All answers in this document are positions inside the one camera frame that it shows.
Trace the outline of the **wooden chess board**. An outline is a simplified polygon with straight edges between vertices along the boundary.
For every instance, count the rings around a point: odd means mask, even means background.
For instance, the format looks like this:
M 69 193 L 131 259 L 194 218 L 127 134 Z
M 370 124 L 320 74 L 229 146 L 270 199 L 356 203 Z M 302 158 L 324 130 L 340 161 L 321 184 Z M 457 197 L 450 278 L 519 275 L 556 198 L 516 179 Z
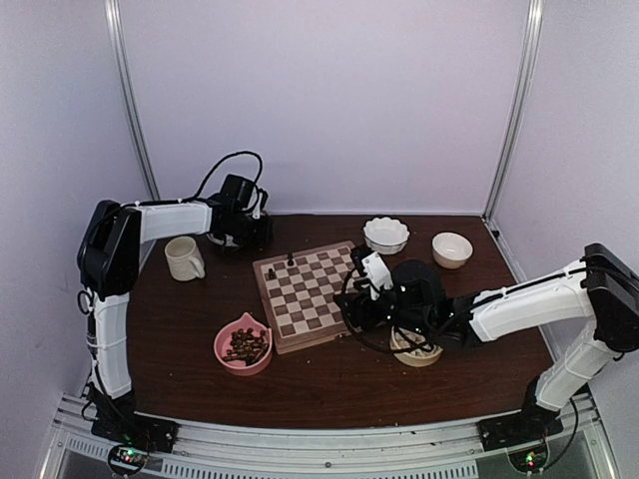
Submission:
M 275 349 L 284 355 L 348 335 L 333 296 L 353 269 L 350 240 L 256 260 L 253 270 Z M 275 279 L 268 279 L 272 268 Z

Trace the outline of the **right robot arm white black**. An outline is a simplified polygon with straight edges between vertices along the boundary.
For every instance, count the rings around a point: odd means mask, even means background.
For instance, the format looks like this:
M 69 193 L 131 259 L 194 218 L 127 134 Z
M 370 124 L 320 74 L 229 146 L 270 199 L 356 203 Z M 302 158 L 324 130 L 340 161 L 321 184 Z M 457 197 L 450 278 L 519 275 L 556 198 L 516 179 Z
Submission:
M 510 333 L 583 318 L 582 332 L 551 368 L 528 385 L 522 408 L 507 425 L 518 439 L 534 439 L 573 394 L 612 359 L 638 348 L 638 275 L 601 243 L 563 269 L 514 286 L 463 296 L 445 293 L 439 274 L 421 260 L 389 268 L 365 245 L 350 252 L 354 267 L 334 295 L 355 338 L 388 323 L 421 336 L 407 350 L 460 349 Z

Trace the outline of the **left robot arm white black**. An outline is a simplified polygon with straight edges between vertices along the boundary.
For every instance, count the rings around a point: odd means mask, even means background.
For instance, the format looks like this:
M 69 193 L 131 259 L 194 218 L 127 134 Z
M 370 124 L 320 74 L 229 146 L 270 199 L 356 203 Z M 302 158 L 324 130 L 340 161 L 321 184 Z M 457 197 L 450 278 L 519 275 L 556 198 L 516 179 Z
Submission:
M 126 319 L 130 293 L 140 271 L 140 247 L 155 240 L 205 235 L 238 249 L 272 238 L 265 206 L 269 195 L 253 180 L 225 178 L 208 198 L 118 204 L 104 200 L 91 217 L 77 255 L 83 286 L 78 302 L 88 317 L 94 400 L 109 408 L 106 428 L 123 443 L 137 441 L 144 423 L 135 407 L 127 357 Z

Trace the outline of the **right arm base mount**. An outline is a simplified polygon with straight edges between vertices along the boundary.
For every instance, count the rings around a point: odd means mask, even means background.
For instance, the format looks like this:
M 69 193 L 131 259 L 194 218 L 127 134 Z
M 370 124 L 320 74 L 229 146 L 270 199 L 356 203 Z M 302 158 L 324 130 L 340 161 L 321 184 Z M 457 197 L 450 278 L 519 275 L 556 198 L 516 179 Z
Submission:
M 504 449 L 516 472 L 531 475 L 549 464 L 548 438 L 564 427 L 557 416 L 526 417 L 520 411 L 483 419 L 477 423 L 477 430 L 485 452 Z

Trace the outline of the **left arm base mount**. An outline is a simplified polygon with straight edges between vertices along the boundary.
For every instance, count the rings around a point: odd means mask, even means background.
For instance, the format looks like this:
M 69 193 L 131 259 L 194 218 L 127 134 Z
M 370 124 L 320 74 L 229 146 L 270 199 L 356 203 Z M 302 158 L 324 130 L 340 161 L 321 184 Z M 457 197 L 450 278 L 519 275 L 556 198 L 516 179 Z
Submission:
M 121 477 L 140 473 L 155 453 L 171 453 L 178 430 L 178 423 L 172 420 L 135 413 L 126 421 L 113 411 L 98 411 L 91 428 L 93 435 L 114 442 L 106 461 Z

